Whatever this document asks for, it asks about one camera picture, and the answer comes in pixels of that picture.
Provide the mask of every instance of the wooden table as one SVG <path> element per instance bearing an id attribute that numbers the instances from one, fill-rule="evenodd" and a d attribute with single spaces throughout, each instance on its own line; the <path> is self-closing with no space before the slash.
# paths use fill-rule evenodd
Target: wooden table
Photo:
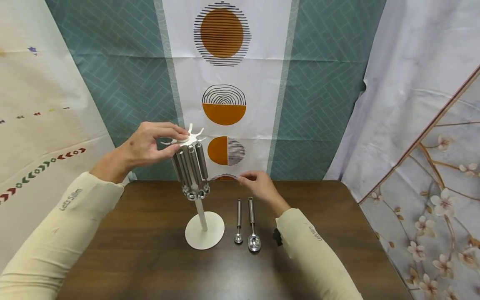
<path id="1" fill-rule="evenodd" d="M 337 253 L 365 300 L 411 299 L 347 188 L 336 181 L 281 181 L 279 192 L 302 210 Z M 248 191 L 235 181 L 211 182 L 206 211 L 225 221 L 215 247 L 198 251 L 185 241 L 195 205 L 172 181 L 138 181 L 103 220 L 69 273 L 58 299 L 307 300 L 316 299 L 283 247 L 272 239 L 275 218 L 255 202 L 262 249 L 236 245 L 237 199 L 242 233 L 250 234 Z"/>

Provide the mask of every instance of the fabric backdrop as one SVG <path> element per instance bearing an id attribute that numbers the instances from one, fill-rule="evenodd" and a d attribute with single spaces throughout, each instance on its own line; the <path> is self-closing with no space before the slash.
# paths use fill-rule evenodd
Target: fabric backdrop
<path id="1" fill-rule="evenodd" d="M 326 176 L 418 300 L 480 297 L 479 15 L 475 0 L 387 1 Z"/>
<path id="2" fill-rule="evenodd" d="M 113 143 L 42 0 L 0 1 L 0 272 Z"/>
<path id="3" fill-rule="evenodd" d="M 143 120 L 193 123 L 210 179 L 304 180 L 332 161 L 385 1 L 46 2 L 115 145 Z M 170 162 L 135 173 L 175 178 Z"/>

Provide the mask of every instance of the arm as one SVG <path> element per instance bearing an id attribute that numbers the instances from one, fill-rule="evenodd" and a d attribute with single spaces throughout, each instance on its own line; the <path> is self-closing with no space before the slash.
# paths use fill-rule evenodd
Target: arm
<path id="1" fill-rule="evenodd" d="M 270 205 L 285 250 L 324 300 L 361 300 L 362 297 L 335 252 L 299 209 L 291 208 L 264 172 L 250 171 L 238 181 Z"/>
<path id="2" fill-rule="evenodd" d="M 172 157 L 178 145 L 163 150 L 156 138 L 187 138 L 171 123 L 144 122 L 119 148 L 106 154 L 68 187 L 60 202 L 35 229 L 0 276 L 0 299 L 51 300 L 96 230 L 123 193 L 120 184 L 135 166 Z"/>

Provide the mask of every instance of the herringbone pattern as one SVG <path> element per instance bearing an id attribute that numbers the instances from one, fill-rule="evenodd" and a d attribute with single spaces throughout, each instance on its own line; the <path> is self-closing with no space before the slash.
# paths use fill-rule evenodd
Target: herringbone pattern
<path id="1" fill-rule="evenodd" d="M 46 2 L 115 146 L 144 120 L 178 122 L 151 0 Z M 175 179 L 169 162 L 135 173 Z"/>
<path id="2" fill-rule="evenodd" d="M 301 0 L 271 175 L 320 180 L 340 144 L 385 0 Z"/>

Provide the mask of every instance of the small measuring spoon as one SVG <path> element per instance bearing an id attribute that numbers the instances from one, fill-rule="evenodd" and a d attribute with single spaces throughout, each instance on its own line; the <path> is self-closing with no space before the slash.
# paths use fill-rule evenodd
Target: small measuring spoon
<path id="1" fill-rule="evenodd" d="M 241 200 L 239 199 L 237 202 L 237 229 L 238 233 L 235 234 L 234 241 L 236 244 L 241 244 L 243 242 L 243 236 L 240 233 L 241 228 Z"/>
<path id="2" fill-rule="evenodd" d="M 248 198 L 248 207 L 250 209 L 250 224 L 252 226 L 252 234 L 248 237 L 248 250 L 251 252 L 258 252 L 262 246 L 260 237 L 255 234 L 255 212 L 253 211 L 253 198 Z"/>

